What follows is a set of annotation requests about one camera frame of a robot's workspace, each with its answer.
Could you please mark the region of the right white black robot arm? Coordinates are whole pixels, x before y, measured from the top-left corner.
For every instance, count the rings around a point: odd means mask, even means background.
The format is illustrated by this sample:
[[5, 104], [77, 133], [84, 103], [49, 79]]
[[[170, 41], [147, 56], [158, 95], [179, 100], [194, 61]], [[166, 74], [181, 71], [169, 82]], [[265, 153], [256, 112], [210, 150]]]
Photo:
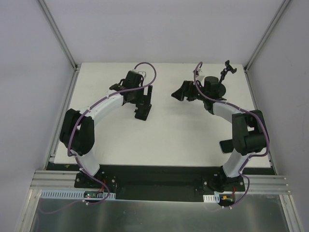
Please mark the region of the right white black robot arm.
[[204, 108], [212, 115], [219, 116], [232, 124], [232, 151], [227, 162], [218, 173], [209, 180], [208, 187], [217, 192], [232, 188], [239, 181], [244, 167], [251, 155], [261, 152], [267, 146], [263, 131], [266, 130], [263, 114], [260, 110], [241, 111], [226, 103], [223, 97], [225, 86], [214, 76], [200, 81], [184, 81], [182, 86], [171, 96], [179, 101], [200, 100]]

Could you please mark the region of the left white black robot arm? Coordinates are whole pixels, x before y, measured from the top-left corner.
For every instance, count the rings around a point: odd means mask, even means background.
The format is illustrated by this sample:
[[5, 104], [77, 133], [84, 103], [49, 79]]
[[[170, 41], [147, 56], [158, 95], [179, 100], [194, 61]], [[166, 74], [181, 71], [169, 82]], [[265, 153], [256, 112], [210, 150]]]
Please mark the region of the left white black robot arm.
[[80, 110], [69, 109], [65, 113], [59, 140], [66, 147], [69, 157], [74, 157], [80, 166], [85, 182], [91, 188], [104, 189], [100, 165], [94, 152], [95, 127], [113, 110], [126, 103], [134, 104], [135, 118], [145, 121], [149, 115], [153, 86], [144, 94], [144, 71], [128, 71], [126, 77], [112, 85], [105, 97]]

